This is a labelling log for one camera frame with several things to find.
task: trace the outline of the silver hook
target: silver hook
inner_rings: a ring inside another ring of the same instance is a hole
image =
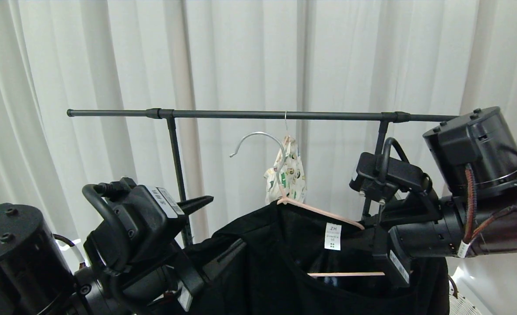
[[[280,186],[280,189],[282,188],[282,184],[280,183],[280,171],[282,170],[282,167],[284,166],[284,163],[286,163],[286,150],[284,149],[284,145],[282,145],[282,142],[280,140],[278,140],[278,138],[274,137],[272,134],[269,134],[269,133],[266,133],[266,132],[262,132],[262,131],[256,131],[256,132],[252,132],[252,133],[249,133],[247,134],[246,136],[244,136],[240,141],[239,143],[237,144],[237,148],[235,149],[235,152],[231,153],[229,155],[229,158],[232,158],[233,156],[235,156],[238,152],[239,152],[239,148],[241,147],[243,141],[245,141],[246,138],[250,137],[250,136],[254,136],[255,134],[260,134],[262,136],[267,136],[269,138],[272,138],[273,140],[275,140],[278,145],[280,146],[280,150],[282,150],[282,160],[280,161],[280,165],[278,165],[278,170],[276,171],[276,182],[278,183],[278,186]]]
[[[286,123],[286,131],[289,133],[289,128],[288,128],[288,111],[286,110],[286,113],[284,114],[284,122]]]

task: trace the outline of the black metal rod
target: black metal rod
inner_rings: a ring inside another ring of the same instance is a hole
[[[174,118],[232,118],[232,119],[304,119],[304,120],[371,120],[396,121],[397,114],[389,113],[330,113],[330,112],[264,112],[252,110],[171,110],[160,109],[172,113]],[[148,116],[156,118],[156,109],[148,110],[93,110],[69,109],[68,116]],[[411,115],[404,113],[404,121],[441,122],[451,120],[456,116],[450,115]]]
[[[383,152],[383,144],[385,142],[385,137],[387,135],[388,130],[389,122],[381,122],[379,124],[379,133],[377,135],[377,143],[375,145],[375,155],[381,154],[381,152]],[[371,199],[365,198],[362,220],[365,220],[368,217],[370,217],[369,209],[371,209]]]
[[[179,188],[180,201],[186,201],[186,190],[184,188],[184,177],[183,177],[183,168],[180,162],[180,150],[179,150],[179,141],[176,137],[176,123],[174,117],[167,118],[167,125],[169,127],[169,137],[171,139],[171,150],[172,150],[172,159],[175,163],[175,173],[176,173],[176,184]],[[192,229],[190,228],[190,218],[186,220],[186,225],[183,227],[180,234],[183,238],[184,247],[188,245],[192,245]]]

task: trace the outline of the curtain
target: curtain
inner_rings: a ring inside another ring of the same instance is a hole
[[[68,108],[456,115],[488,106],[502,108],[517,140],[517,2],[0,1],[0,203],[38,207],[71,239],[101,221],[81,195],[86,183],[128,176],[178,192],[164,120],[69,118]],[[296,137],[306,202],[359,219],[363,200],[348,182],[378,123],[177,124],[188,197],[215,196],[191,216],[195,242],[264,204],[274,142],[252,137],[228,157],[254,131]],[[421,138],[434,125],[391,124],[388,136],[442,187]],[[487,259],[466,268],[501,283],[487,262],[498,260]],[[495,297],[517,300],[473,287],[498,313],[508,305]]]

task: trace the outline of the clothes rack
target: clothes rack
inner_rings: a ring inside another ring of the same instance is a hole
[[[367,120],[378,121],[379,131],[375,154],[381,154],[383,142],[390,123],[404,122],[442,122],[451,120],[452,115],[423,115],[405,112],[382,113],[338,113],[338,112],[261,112],[250,110],[177,110],[150,108],[146,110],[100,110],[100,109],[69,109],[68,116],[121,116],[121,117],[147,117],[152,119],[166,119],[169,128],[172,157],[175,164],[176,183],[178,185],[180,201],[186,200],[186,188],[182,164],[180,161],[179,142],[176,135],[176,118],[217,118],[217,119],[294,119],[294,120]],[[369,217],[371,200],[365,199],[362,212],[362,220]],[[192,231],[190,220],[181,231],[184,245],[192,245]]]

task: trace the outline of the bolt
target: bolt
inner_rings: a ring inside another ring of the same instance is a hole
[[[4,233],[2,236],[0,236],[0,242],[2,243],[9,243],[15,238],[15,235],[12,235],[12,233]]]
[[[91,286],[88,285],[88,284],[82,286],[81,289],[80,289],[80,293],[82,295],[87,295],[89,292],[91,292]]]
[[[14,215],[17,215],[19,213],[19,211],[15,208],[9,208],[9,209],[6,209],[6,215],[8,217],[12,217]]]

